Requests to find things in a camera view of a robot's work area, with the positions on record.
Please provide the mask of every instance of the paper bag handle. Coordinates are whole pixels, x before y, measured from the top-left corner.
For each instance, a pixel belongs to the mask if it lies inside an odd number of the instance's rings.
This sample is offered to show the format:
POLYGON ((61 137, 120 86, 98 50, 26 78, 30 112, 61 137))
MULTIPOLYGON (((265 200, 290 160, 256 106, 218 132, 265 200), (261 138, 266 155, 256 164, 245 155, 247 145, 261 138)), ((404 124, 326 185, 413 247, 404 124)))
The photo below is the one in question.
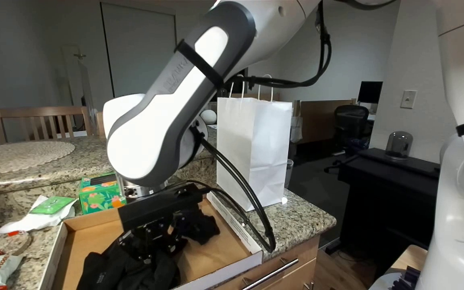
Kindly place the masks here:
MULTIPOLYGON (((265 74, 263 77, 269 77, 273 79, 270 74, 265 74)), ((257 91, 257 99, 261 99, 261 85, 259 85, 259 90, 257 91)), ((273 87, 271 87, 271 102, 273 101, 273 87)))
MULTIPOLYGON (((228 97, 232 97, 232 89, 234 88, 234 82, 232 82, 232 85, 230 86, 230 93, 228 94, 228 97)), ((243 81, 243 90, 241 90, 241 99, 244 97, 244 81, 243 81)))

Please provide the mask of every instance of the white ball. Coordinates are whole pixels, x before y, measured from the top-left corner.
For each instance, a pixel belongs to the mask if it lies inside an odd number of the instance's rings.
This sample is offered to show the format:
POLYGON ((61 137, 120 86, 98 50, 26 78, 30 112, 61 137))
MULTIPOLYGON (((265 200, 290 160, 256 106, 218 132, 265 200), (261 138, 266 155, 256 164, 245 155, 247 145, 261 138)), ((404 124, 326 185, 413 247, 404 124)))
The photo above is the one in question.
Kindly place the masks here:
POLYGON ((201 112, 200 117, 207 125, 212 125, 218 120, 218 116, 213 110, 205 110, 201 112))

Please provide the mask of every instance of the computer monitor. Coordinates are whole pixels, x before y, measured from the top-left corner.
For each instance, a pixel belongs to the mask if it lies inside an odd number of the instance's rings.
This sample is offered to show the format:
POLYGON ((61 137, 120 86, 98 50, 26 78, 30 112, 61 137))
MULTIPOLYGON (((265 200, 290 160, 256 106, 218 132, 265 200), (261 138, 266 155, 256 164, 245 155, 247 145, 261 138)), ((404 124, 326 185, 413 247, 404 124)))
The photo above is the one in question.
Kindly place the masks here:
POLYGON ((361 88, 359 88, 359 96, 357 101, 361 103, 379 103, 381 90, 383 88, 382 81, 362 81, 361 88))

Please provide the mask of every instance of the woven placemat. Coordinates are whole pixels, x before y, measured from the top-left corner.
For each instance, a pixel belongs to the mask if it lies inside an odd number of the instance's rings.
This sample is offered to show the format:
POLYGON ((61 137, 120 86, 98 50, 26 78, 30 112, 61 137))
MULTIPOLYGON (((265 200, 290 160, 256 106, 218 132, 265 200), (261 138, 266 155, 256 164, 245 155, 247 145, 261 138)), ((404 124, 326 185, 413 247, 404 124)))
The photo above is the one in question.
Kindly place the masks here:
POLYGON ((61 141, 33 141, 0 145, 0 173, 26 169, 70 154, 74 145, 61 141))

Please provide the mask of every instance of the white tissue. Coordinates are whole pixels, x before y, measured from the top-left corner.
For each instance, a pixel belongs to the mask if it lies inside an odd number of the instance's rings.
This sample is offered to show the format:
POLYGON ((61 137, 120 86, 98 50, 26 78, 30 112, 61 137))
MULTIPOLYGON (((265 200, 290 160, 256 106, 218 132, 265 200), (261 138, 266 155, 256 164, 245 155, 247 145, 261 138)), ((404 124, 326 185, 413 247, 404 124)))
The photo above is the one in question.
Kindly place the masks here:
MULTIPOLYGON (((31 206, 31 209, 38 206, 48 198, 45 196, 39 196, 37 200, 31 206)), ((56 226, 62 219, 67 217, 74 216, 73 204, 76 202, 76 199, 70 202, 68 205, 63 207, 57 213, 53 215, 44 215, 38 213, 29 213, 18 222, 9 222, 8 224, 0 228, 0 234, 11 233, 15 231, 31 231, 31 230, 40 230, 48 226, 56 226)))

